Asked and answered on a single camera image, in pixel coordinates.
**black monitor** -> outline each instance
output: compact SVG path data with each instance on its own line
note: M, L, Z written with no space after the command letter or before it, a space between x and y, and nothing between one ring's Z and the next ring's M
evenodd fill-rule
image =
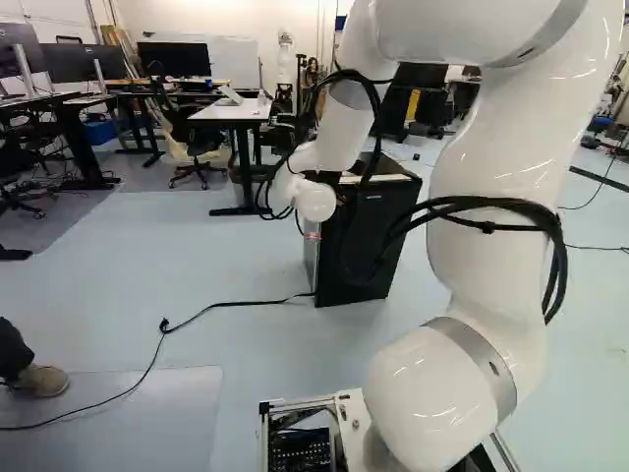
M85 82L96 75L83 44L41 44L41 50L53 84Z
M413 64L403 62L393 79L393 85L414 89L443 89L447 64Z
M105 80L127 77L125 58L120 47L55 42L41 44L41 50L53 84L97 80L94 59L98 59Z
M202 42L139 42L138 55L148 75L212 75L207 45Z
M46 63L39 47L37 34L32 25L23 23L0 23L0 47L21 44L29 61L30 71L35 74L46 70Z
M463 68L463 75L470 77L480 77L482 75L481 68L477 66L465 66Z
M89 61L93 63L93 59L98 59L100 70L105 81L116 81L118 79L127 78L127 68L125 67L125 55L121 47L117 46L101 46L101 45L84 45ZM91 80L96 80L96 71Z

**whiteboard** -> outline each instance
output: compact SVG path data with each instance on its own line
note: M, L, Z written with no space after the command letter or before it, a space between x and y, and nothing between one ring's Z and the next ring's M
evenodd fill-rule
M219 36L203 33L157 31L151 37L136 36L149 42L204 42L212 65L212 78L230 80L238 89L258 89L257 40L245 36Z

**person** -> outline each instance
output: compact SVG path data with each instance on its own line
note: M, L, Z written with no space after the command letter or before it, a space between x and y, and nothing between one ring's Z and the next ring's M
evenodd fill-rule
M313 93L313 89L316 84L318 84L321 79L323 79L324 73L319 69L318 61L315 57L311 57L308 60L308 66L304 72L302 72L302 77L300 79L300 87L302 88L302 100L303 104L307 104L311 98ZM316 117L317 119L321 119L323 114L323 105L325 104L325 93L322 92L316 103Z
M64 393L70 386L68 374L56 367L34 364L34 357L18 329L0 317L0 384L36 398Z

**black computer tower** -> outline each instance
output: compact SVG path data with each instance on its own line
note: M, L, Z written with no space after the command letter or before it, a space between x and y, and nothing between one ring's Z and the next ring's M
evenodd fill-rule
M304 228L304 260L318 308L388 296L405 238L379 263L377 258L391 224L417 202L422 188L420 177L386 155L366 188L359 181L360 176L342 178L334 215Z

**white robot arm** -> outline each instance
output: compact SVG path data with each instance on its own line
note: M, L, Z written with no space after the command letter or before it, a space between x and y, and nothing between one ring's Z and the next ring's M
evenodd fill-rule
M616 61L623 12L622 0L357 0L338 62L372 81L392 78L401 61L480 65L480 95L439 158L430 196L513 197L555 210ZM332 189L296 174L350 168L371 125L362 87L332 86L317 140L277 173L279 199L309 220L329 218ZM493 208L465 217L528 223ZM364 387L373 424L408 470L453 466L540 382L546 247L542 233L429 224L429 259L450 305L379 352Z

